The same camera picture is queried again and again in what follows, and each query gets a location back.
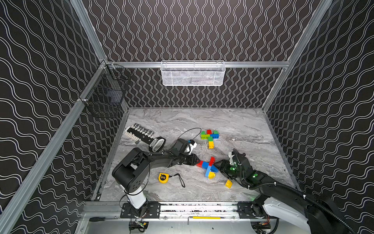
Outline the yellow lego brick front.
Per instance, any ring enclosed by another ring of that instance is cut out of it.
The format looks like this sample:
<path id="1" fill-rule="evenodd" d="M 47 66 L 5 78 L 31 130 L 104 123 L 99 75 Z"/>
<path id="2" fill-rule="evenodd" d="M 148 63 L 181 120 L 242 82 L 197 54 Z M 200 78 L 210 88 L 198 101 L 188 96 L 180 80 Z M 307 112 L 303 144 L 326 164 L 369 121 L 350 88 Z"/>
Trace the yellow lego brick front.
<path id="1" fill-rule="evenodd" d="M 228 179 L 225 186 L 230 189 L 232 185 L 233 185 L 232 181 Z"/>

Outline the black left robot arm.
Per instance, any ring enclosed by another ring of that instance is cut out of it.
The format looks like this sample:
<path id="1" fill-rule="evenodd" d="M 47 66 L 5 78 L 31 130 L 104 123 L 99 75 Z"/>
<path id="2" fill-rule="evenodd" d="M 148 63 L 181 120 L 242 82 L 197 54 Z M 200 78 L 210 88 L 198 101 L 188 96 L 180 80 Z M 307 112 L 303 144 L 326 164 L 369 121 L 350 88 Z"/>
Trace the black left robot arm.
<path id="1" fill-rule="evenodd" d="M 197 143 L 194 140 L 178 139 L 166 150 L 151 153 L 133 148 L 113 169 L 112 176 L 125 192 L 131 206 L 139 210 L 147 199 L 143 193 L 142 183 L 152 168 L 173 167 L 175 165 L 195 166 L 200 162 L 192 153 Z"/>

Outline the light blue long lego brick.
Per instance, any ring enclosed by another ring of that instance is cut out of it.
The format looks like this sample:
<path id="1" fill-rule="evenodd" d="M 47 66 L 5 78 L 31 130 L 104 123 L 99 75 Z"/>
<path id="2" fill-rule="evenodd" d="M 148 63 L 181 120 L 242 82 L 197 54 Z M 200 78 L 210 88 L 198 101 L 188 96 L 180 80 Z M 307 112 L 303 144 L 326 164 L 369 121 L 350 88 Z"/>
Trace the light blue long lego brick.
<path id="1" fill-rule="evenodd" d="M 214 165 L 213 165 L 213 168 L 211 167 L 208 167 L 206 169 L 206 173 L 205 173 L 205 177 L 208 178 L 208 174 L 209 172 L 214 172 L 214 173 L 218 173 L 219 172 L 219 169 L 217 169 Z"/>

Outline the yellow square lego brick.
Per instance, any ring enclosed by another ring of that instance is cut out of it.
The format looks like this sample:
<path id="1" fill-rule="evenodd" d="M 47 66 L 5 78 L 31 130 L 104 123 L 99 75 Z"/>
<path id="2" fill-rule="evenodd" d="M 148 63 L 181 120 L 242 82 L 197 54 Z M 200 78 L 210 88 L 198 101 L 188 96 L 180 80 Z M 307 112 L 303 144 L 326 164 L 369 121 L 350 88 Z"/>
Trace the yellow square lego brick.
<path id="1" fill-rule="evenodd" d="M 213 141 L 209 141 L 208 142 L 208 148 L 209 149 L 213 149 L 214 148 L 214 142 Z"/>

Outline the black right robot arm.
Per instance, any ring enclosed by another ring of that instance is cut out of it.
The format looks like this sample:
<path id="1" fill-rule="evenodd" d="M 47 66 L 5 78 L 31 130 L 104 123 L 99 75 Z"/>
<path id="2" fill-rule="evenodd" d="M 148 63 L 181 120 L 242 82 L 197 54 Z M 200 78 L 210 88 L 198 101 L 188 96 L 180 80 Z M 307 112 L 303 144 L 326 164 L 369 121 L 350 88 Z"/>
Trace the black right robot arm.
<path id="1" fill-rule="evenodd" d="M 295 225 L 310 234 L 355 234 L 356 231 L 330 198 L 316 197 L 283 184 L 268 174 L 253 169 L 244 153 L 233 149 L 227 160 L 214 165 L 229 180 L 259 195 L 242 202 L 239 215 L 275 218 Z"/>

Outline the yellow small lego brick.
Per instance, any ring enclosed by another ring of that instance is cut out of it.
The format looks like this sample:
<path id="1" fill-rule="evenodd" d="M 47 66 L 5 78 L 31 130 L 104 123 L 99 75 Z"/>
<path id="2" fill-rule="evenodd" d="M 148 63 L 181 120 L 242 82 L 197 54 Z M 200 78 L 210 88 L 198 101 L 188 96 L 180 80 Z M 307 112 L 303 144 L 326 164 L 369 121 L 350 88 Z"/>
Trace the yellow small lego brick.
<path id="1" fill-rule="evenodd" d="M 213 179 L 213 178 L 215 178 L 215 176 L 216 176 L 216 174 L 214 172 L 209 172 L 209 174 L 208 174 L 209 179 Z"/>

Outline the red long lego brick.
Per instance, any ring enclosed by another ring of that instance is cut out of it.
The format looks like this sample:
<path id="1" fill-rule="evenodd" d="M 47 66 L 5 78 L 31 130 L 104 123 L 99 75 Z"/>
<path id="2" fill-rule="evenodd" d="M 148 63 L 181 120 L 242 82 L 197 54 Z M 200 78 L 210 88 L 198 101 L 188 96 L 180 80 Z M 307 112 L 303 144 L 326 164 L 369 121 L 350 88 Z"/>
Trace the red long lego brick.
<path id="1" fill-rule="evenodd" d="M 203 168 L 203 169 L 207 169 L 208 167 L 213 168 L 214 163 L 215 163 L 215 158 L 211 157 L 209 162 L 200 161 L 196 166 Z"/>

